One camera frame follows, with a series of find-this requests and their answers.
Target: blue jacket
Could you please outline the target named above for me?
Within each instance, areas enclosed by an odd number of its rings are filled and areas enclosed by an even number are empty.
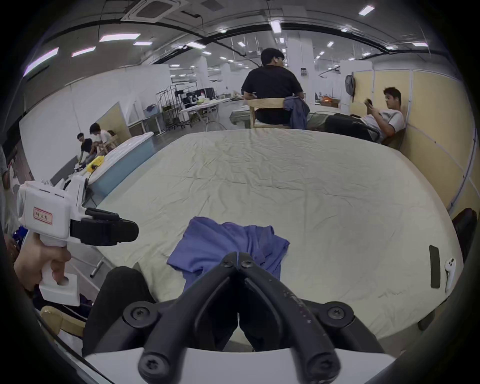
[[[283,101],[283,109],[292,111],[289,123],[290,128],[307,129],[307,116],[310,112],[307,103],[298,96],[289,96]]]

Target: white table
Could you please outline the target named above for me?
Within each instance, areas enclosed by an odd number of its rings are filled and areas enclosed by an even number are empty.
[[[220,122],[218,121],[218,111],[220,110],[220,104],[222,103],[225,103],[226,101],[230,101],[230,98],[225,98],[225,99],[218,99],[218,100],[210,100],[208,102],[204,102],[202,104],[198,104],[198,105],[194,105],[193,107],[188,107],[186,109],[182,109],[180,111],[180,113],[183,113],[183,112],[195,112],[198,116],[198,119],[203,123],[205,124],[205,132],[208,131],[208,124],[209,123],[212,123],[212,122],[216,122],[217,124],[220,125]],[[208,116],[208,114],[211,112],[211,108],[212,107],[217,107],[216,108],[216,113],[215,113],[215,118],[213,120],[211,120]],[[199,111],[201,109],[207,109],[207,115],[205,116],[205,118],[203,118]]]
[[[272,225],[290,242],[280,280],[297,296],[350,305],[378,337],[417,323],[448,296],[445,261],[462,254],[451,219],[400,152],[333,133],[251,129],[185,135],[100,204],[135,221],[138,239],[101,252],[138,262],[159,300],[185,280],[166,261],[194,216]],[[441,287],[430,287],[429,246]]]

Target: wrinkled cloth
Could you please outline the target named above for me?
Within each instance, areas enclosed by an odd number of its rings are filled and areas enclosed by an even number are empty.
[[[218,224],[207,217],[190,220],[167,264],[183,272],[188,289],[230,252],[249,253],[263,269],[280,279],[280,262],[290,243],[275,235],[272,226]]]
[[[292,111],[290,123],[292,129],[307,129],[307,116],[310,112],[307,103],[298,96],[289,96],[283,100],[283,109]]]

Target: man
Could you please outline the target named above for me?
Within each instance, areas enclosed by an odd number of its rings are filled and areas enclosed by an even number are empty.
[[[325,121],[326,131],[376,143],[393,136],[405,128],[405,120],[400,111],[402,95],[394,87],[385,88],[384,95],[388,109],[378,110],[371,105],[369,99],[366,99],[366,116],[360,119],[340,114],[330,116]]]
[[[250,71],[243,83],[244,99],[267,99],[293,95],[305,98],[295,75],[283,67],[285,56],[282,52],[275,48],[266,48],[262,51],[260,58],[263,67]],[[290,115],[291,111],[284,109],[266,108],[255,112],[256,118],[266,124],[288,125]]]
[[[88,153],[87,157],[85,158],[84,164],[90,163],[96,156],[96,148],[92,145],[92,139],[85,139],[83,133],[79,133],[77,135],[77,140],[82,143],[80,146],[80,158],[78,159],[78,164],[82,164],[82,158],[84,156],[84,152]]]
[[[100,153],[101,150],[105,149],[105,143],[108,143],[110,139],[112,138],[112,135],[105,131],[104,129],[100,129],[100,126],[98,123],[93,123],[90,126],[90,134],[94,136],[94,142],[93,146],[95,146],[97,149],[97,153]]]

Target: white pillar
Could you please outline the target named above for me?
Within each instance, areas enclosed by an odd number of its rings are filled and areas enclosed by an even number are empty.
[[[195,79],[197,80],[197,88],[210,88],[210,82],[208,81],[208,65],[205,56],[200,56],[194,63]]]
[[[315,84],[318,83],[313,63],[312,39],[303,31],[288,32],[287,46],[288,68],[295,75],[305,93],[305,101],[315,102]],[[306,76],[301,76],[300,68],[307,70]]]
[[[220,70],[222,72],[222,88],[225,89],[225,93],[232,93],[233,89],[231,87],[231,70],[230,70],[230,64],[229,63],[223,63],[220,65]]]

